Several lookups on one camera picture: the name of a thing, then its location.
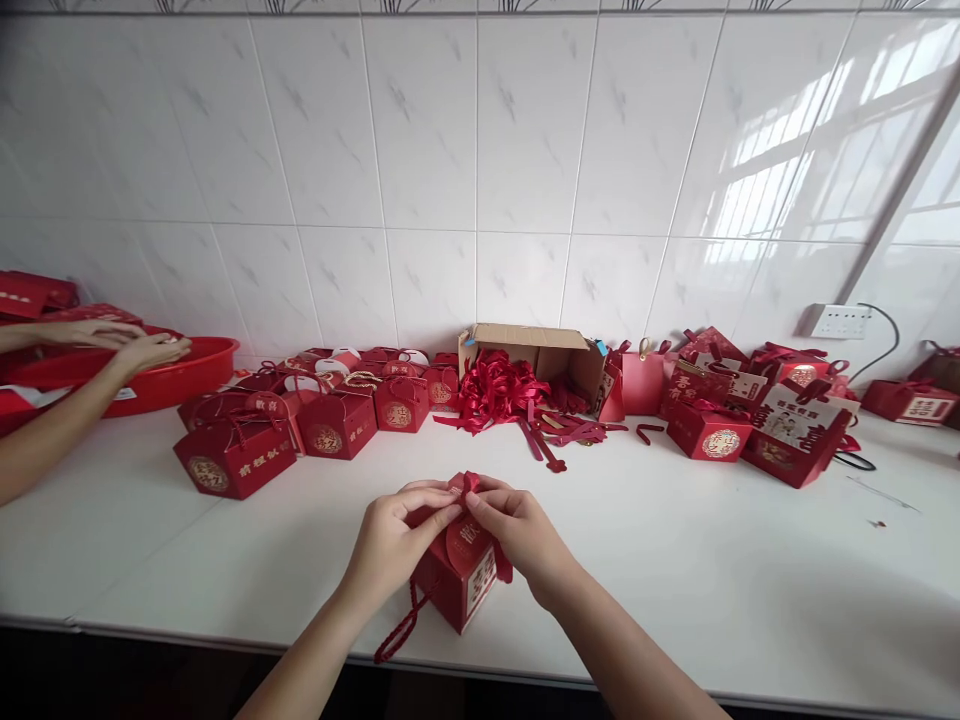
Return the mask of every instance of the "white tiled wall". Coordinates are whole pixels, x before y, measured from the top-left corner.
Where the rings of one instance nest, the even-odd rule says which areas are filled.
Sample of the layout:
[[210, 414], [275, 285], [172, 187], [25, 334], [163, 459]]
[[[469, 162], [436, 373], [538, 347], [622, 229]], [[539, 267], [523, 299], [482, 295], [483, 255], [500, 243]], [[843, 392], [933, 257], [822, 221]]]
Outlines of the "white tiled wall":
[[[0, 265], [236, 337], [241, 362], [452, 349], [477, 320], [716, 324], [855, 368], [891, 341], [882, 319], [863, 342], [795, 329], [860, 257], [960, 3], [166, 5], [0, 19]], [[945, 132], [855, 298], [903, 335], [873, 376], [960, 343], [960, 111]]]

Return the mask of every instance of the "white countertop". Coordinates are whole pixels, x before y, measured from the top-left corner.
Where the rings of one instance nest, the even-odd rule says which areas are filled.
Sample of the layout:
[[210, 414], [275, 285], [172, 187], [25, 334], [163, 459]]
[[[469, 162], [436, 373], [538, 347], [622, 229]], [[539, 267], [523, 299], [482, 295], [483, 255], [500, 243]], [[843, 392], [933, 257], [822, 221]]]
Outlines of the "white countertop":
[[[515, 426], [474, 438], [428, 419], [416, 436], [378, 433], [351, 462], [301, 459], [244, 502], [193, 489], [170, 449], [181, 434], [172, 410], [104, 421], [0, 509], [0, 615], [283, 647], [339, 581], [371, 499], [474, 470], [531, 490], [584, 566], [718, 697], [960, 717], [953, 430], [865, 413], [854, 435], [879, 470], [832, 463], [798, 491], [745, 462], [689, 460], [660, 433], [649, 448], [632, 432], [565, 448], [569, 470], [554, 475]], [[401, 590], [354, 654], [372, 655], [408, 609]], [[463, 637], [428, 605], [396, 660], [588, 680], [520, 577], [493, 588]]]

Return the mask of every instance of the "electrical outlet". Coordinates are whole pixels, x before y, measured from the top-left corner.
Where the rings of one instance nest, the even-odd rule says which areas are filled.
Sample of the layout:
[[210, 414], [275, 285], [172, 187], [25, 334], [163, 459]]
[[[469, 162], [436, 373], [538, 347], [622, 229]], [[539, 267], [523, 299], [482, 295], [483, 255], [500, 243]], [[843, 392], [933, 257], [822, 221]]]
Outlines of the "electrical outlet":
[[800, 327], [807, 337], [863, 340], [867, 335], [870, 308], [863, 305], [811, 305]]

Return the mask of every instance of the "power cord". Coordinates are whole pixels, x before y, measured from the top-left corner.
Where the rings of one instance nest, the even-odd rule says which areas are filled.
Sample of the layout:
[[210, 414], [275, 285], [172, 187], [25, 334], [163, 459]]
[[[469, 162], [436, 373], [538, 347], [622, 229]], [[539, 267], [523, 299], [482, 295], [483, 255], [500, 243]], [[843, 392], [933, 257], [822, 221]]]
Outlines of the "power cord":
[[876, 310], [878, 313], [880, 313], [880, 314], [883, 315], [887, 320], [890, 321], [890, 324], [893, 326], [893, 347], [890, 348], [889, 350], [887, 350], [883, 355], [881, 355], [880, 357], [878, 357], [876, 360], [872, 360], [872, 361], [868, 362], [868, 363], [867, 363], [866, 365], [864, 365], [862, 368], [860, 368], [859, 370], [857, 370], [857, 372], [855, 372], [855, 373], [850, 377], [850, 382], [849, 382], [850, 385], [853, 385], [853, 381], [856, 380], [857, 377], [859, 377], [865, 370], [868, 370], [869, 368], [873, 367], [873, 366], [876, 365], [878, 362], [880, 362], [880, 361], [883, 360], [885, 357], [887, 357], [890, 353], [892, 353], [894, 350], [896, 350], [898, 347], [900, 347], [900, 328], [897, 327], [897, 323], [896, 323], [896, 321], [895, 321], [892, 317], [890, 317], [889, 315], [887, 315], [887, 313], [885, 313], [883, 310], [881, 310], [880, 308], [878, 308], [876, 305], [871, 305], [870, 303], [857, 303], [857, 305], [863, 305], [864, 307], [868, 307], [868, 308], [870, 308], [871, 310]]

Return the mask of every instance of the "hand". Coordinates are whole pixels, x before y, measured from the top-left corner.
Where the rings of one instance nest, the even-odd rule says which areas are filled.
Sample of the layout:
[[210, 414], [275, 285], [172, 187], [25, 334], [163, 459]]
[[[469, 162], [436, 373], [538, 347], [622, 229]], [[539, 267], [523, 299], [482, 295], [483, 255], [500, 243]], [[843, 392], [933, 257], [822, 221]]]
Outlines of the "hand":
[[78, 320], [71, 323], [36, 323], [31, 327], [40, 343], [92, 345], [119, 350], [134, 338], [144, 337], [143, 328], [110, 320]]
[[[367, 506], [338, 593], [348, 606], [373, 615], [413, 574], [433, 539], [461, 512], [447, 483], [423, 480], [405, 485], [396, 495], [384, 495]], [[404, 518], [421, 507], [436, 508], [417, 528]]]
[[169, 342], [170, 339], [170, 333], [160, 333], [132, 340], [117, 351], [110, 367], [130, 379], [144, 370], [176, 362], [190, 352], [193, 344], [190, 338], [180, 338], [177, 342]]
[[583, 572], [540, 503], [526, 490], [480, 476], [480, 494], [467, 493], [467, 508], [503, 546], [523, 574], [534, 599], [547, 610], [565, 584]]

